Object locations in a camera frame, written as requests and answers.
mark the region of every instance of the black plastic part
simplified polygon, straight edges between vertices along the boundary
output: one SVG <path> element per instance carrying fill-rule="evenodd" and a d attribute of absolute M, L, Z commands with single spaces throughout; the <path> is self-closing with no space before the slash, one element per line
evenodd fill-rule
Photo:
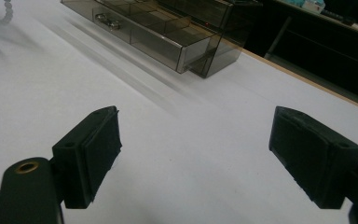
<path fill-rule="evenodd" d="M 118 110 L 109 106 L 83 119 L 54 147 L 67 208 L 87 208 L 120 152 Z"/>
<path fill-rule="evenodd" d="M 48 160 L 19 161 L 5 171 L 0 189 L 0 224 L 12 223 L 63 223 Z"/>
<path fill-rule="evenodd" d="M 310 116 L 277 106 L 271 150 L 320 208 L 343 204 L 346 174 L 358 165 L 358 146 Z"/>

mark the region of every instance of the storage box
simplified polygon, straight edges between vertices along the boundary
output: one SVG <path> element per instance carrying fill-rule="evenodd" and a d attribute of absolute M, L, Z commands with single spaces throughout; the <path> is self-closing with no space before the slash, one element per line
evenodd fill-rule
<path fill-rule="evenodd" d="M 222 0 L 62 0 L 178 73 L 208 77 L 235 62 L 262 5 Z"/>

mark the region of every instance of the white object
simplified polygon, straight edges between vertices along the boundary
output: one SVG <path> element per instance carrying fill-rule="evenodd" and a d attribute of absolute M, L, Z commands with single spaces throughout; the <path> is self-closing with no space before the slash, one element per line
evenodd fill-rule
<path fill-rule="evenodd" d="M 302 8 L 305 8 L 306 10 L 309 10 L 312 12 L 321 13 L 325 6 L 326 6 L 326 4 L 324 2 L 322 4 L 320 4 L 317 1 L 306 0 L 303 4 Z"/>

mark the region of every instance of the table surface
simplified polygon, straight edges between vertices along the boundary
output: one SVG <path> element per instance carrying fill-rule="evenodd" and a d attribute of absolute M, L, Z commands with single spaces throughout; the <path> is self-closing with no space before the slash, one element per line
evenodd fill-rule
<path fill-rule="evenodd" d="M 12 5 L 0 25 L 0 181 L 116 105 L 122 152 L 87 210 L 63 209 L 66 223 L 348 223 L 351 203 L 318 209 L 269 134 L 281 105 L 358 144 L 358 106 L 244 53 L 207 79 L 179 75 L 58 1 Z"/>

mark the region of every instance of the white tabletop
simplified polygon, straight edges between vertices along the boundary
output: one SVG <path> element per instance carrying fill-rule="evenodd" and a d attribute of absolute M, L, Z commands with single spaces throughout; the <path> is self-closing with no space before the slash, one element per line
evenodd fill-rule
<path fill-rule="evenodd" d="M 317 208 L 269 134 L 282 105 L 358 144 L 358 106 L 247 54 L 207 79 L 179 75 L 58 1 L 12 5 L 0 25 L 0 181 L 116 105 L 122 152 L 87 210 L 63 209 L 66 223 L 348 223 L 351 203 Z"/>

